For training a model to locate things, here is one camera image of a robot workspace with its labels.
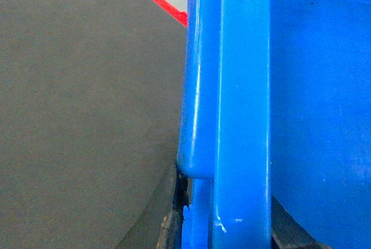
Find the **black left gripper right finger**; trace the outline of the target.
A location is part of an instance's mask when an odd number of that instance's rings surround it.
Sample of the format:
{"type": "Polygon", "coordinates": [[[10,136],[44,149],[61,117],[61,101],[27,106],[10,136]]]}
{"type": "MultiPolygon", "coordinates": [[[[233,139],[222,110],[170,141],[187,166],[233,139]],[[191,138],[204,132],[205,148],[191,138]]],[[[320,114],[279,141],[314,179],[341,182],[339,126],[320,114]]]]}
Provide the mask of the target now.
{"type": "Polygon", "coordinates": [[[278,249],[326,249],[326,244],[316,241],[284,209],[278,200],[271,197],[271,248],[278,249]]]}

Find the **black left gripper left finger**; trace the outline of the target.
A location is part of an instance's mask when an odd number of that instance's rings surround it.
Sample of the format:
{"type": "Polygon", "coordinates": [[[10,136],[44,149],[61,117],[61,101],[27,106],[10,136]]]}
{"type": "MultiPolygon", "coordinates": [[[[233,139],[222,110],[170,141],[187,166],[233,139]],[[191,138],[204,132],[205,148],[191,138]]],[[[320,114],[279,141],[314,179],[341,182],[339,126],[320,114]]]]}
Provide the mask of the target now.
{"type": "Polygon", "coordinates": [[[156,248],[181,249],[184,219],[184,207],[189,208],[188,177],[174,164],[174,187],[172,206],[163,218],[156,248]]]}

